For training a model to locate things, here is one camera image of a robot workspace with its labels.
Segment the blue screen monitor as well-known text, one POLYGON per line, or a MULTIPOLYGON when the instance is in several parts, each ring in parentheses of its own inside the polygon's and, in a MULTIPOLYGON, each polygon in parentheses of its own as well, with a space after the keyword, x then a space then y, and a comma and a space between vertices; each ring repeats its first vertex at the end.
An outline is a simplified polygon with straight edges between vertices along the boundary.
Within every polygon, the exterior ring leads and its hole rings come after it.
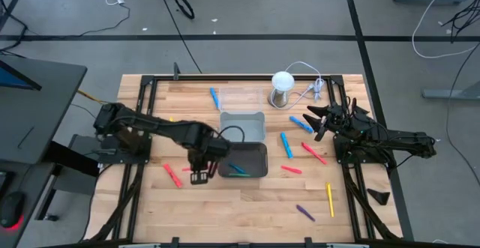
POLYGON ((40 91, 42 86, 0 60, 0 86, 40 91))

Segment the white dome lamp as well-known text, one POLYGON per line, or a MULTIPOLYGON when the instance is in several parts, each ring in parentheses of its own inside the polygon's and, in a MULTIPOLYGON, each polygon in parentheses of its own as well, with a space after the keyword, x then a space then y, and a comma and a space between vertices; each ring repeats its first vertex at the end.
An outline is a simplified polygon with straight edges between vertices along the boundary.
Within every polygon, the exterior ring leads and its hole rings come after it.
POLYGON ((284 108, 288 104, 290 91, 295 85, 294 77, 286 72, 280 71, 271 78, 273 89, 268 96, 268 102, 274 108, 284 108))

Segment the black computer mouse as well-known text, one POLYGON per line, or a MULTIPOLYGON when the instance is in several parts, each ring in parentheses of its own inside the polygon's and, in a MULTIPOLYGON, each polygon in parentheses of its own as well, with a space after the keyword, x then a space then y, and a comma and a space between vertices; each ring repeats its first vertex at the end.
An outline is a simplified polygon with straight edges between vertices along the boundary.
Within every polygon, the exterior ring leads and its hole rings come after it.
POLYGON ((23 215, 23 206, 26 195, 21 191, 9 193, 0 205, 0 226, 11 228, 15 226, 23 215))

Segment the black triangular plastic part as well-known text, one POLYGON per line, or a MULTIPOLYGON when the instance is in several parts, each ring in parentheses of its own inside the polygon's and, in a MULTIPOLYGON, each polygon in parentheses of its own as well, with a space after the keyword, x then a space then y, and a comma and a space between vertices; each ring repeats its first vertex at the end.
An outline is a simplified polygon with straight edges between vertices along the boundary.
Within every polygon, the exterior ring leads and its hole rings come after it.
POLYGON ((387 203, 389 202, 389 197, 391 195, 390 192, 380 192, 371 188, 367 188, 367 192, 373 199, 378 202, 379 205, 387 205, 387 203))

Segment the purple marker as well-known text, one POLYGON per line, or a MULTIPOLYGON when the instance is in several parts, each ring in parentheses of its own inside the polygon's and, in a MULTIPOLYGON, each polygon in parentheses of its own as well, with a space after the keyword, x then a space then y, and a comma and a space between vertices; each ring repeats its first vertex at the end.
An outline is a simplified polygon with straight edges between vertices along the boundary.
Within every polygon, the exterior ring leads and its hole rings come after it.
POLYGON ((301 205, 296 205, 296 209, 304 214, 309 220, 311 220, 312 222, 315 222, 316 219, 306 210, 304 209, 301 205))

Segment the blue marker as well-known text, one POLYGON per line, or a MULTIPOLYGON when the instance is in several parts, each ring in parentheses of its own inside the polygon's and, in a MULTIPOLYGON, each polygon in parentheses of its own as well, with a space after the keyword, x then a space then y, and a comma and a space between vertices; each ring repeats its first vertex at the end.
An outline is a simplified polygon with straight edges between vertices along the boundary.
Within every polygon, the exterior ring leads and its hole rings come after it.
POLYGON ((216 108, 216 109, 220 109, 220 101, 219 101, 219 99, 218 99, 218 96, 217 96, 217 93, 216 93, 215 88, 210 87, 209 90, 210 90, 211 97, 212 97, 212 99, 213 99, 213 101, 214 101, 215 108, 216 108))
POLYGON ((294 117, 294 116, 290 116, 289 119, 295 123, 296 125, 298 125, 300 128, 302 128, 303 130, 309 132, 309 133, 313 133, 314 130, 313 128, 309 125, 309 124, 306 124, 302 121, 300 121, 298 118, 294 117))
POLYGON ((283 146, 284 146, 287 157, 289 159, 292 159, 293 158, 293 153, 291 151, 290 144, 288 142, 288 139, 287 139, 287 136, 286 136, 285 132, 281 132, 280 137, 281 137, 281 140, 282 140, 282 143, 283 143, 283 146))

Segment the black aluminium table frame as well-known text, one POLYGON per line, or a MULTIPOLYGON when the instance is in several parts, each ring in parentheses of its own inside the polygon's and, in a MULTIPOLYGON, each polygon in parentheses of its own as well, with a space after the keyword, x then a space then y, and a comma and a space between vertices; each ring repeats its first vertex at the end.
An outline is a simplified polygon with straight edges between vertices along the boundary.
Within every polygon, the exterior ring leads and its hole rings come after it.
MULTIPOLYGON (((180 244, 193 243, 299 243, 354 241, 348 195, 342 167, 335 160, 333 134, 321 142, 289 120, 312 114, 307 105, 327 106, 327 87, 318 103, 302 98, 289 110, 271 107, 266 96, 272 89, 266 74, 179 75, 175 81, 161 79, 155 91, 152 114, 162 118, 204 121, 219 128, 220 111, 215 109, 209 88, 261 87, 262 110, 266 119, 268 174, 262 178, 222 178, 215 174, 207 184, 190 184, 187 152, 172 140, 154 136, 150 163, 145 166, 139 192, 133 242, 166 243, 179 237, 180 244), (294 158, 287 158, 280 133, 285 132, 294 158), (302 147, 307 143, 326 162, 321 163, 302 147), (178 188, 163 164, 177 174, 178 188), (302 174, 281 168, 289 166, 302 174), (330 217, 326 182, 331 183, 334 217, 330 217), (296 209, 301 205, 315 219, 296 209)), ((94 237, 117 205, 122 166, 112 166, 96 186, 85 239, 94 237)))

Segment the red marker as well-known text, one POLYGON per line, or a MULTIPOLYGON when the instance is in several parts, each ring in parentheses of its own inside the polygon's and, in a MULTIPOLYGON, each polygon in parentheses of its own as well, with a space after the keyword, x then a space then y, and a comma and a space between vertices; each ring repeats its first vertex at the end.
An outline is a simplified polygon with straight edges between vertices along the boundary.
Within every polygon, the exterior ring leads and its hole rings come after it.
POLYGON ((168 175, 171 177, 172 181, 178 188, 182 188, 183 183, 172 170, 169 164, 163 164, 164 169, 167 171, 168 175))

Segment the grey desk base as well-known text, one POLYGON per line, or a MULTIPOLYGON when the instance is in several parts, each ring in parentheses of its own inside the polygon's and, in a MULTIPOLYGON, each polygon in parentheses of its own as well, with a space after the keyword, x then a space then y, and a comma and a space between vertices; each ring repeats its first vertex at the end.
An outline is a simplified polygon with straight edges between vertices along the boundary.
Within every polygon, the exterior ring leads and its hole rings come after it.
POLYGON ((57 221, 60 216, 50 210, 53 199, 60 193, 90 196, 92 182, 100 174, 98 155, 95 150, 100 143, 93 137, 75 134, 67 146, 51 142, 38 164, 46 178, 43 182, 36 220, 57 221))

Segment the dark grey plastic bin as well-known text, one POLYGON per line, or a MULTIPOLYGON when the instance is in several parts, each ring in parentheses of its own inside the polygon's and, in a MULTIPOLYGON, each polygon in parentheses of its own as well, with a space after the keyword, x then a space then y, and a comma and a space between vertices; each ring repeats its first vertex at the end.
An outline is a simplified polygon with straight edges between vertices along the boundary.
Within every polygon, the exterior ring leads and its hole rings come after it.
POLYGON ((229 173, 238 173, 229 163, 244 169, 249 178, 262 178, 268 174, 267 147, 261 142, 235 142, 229 154, 219 163, 217 173, 223 178, 229 173))

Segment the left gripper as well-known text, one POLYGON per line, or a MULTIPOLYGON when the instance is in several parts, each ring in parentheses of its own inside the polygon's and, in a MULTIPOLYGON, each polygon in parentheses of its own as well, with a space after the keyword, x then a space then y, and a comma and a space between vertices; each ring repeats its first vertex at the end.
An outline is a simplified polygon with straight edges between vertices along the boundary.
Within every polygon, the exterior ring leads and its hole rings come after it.
POLYGON ((190 183, 207 184, 218 167, 218 138, 212 134, 188 135, 185 138, 187 159, 190 164, 190 183))

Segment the clear plastic bin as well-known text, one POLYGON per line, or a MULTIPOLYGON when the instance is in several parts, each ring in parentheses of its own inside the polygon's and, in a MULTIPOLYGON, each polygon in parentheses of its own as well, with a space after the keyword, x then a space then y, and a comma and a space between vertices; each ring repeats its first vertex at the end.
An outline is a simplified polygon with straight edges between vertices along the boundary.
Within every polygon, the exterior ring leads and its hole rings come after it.
POLYGON ((222 112, 261 112, 263 90, 259 87, 219 88, 219 108, 222 112))

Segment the light grey plastic bin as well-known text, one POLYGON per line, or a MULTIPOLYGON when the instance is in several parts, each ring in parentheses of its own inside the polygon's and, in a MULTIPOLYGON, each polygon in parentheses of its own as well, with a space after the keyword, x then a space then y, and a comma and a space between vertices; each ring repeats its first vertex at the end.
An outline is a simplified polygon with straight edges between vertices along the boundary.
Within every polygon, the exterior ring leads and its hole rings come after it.
POLYGON ((222 112, 222 137, 232 142, 263 142, 266 138, 266 117, 263 112, 222 112))

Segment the dark grey desk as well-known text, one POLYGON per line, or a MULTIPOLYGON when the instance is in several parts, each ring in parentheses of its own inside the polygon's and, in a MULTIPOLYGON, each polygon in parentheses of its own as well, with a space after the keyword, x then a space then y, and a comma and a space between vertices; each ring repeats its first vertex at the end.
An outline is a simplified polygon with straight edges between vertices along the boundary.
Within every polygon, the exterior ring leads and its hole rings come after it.
POLYGON ((25 196, 22 208, 22 219, 19 225, 13 229, 6 229, 0 226, 0 248, 16 248, 29 220, 35 216, 35 208, 37 207, 41 195, 50 179, 50 175, 55 168, 54 163, 8 163, 0 162, 0 171, 12 172, 10 182, 0 193, 0 210, 7 196, 16 191, 20 191, 25 196))
POLYGON ((0 160, 38 163, 87 67, 13 56, 0 60, 42 86, 40 91, 0 86, 0 160))

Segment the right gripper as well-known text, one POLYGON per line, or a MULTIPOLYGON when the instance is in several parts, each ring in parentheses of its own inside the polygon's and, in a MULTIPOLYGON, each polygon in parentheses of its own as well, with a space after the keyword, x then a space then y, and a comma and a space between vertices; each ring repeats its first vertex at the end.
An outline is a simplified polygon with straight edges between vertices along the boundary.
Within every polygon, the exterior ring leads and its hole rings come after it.
POLYGON ((319 118, 303 115, 306 122, 316 130, 316 141, 321 141, 326 131, 333 132, 347 139, 354 140, 355 135, 350 127, 350 117, 346 110, 337 104, 333 106, 307 106, 307 109, 319 118))

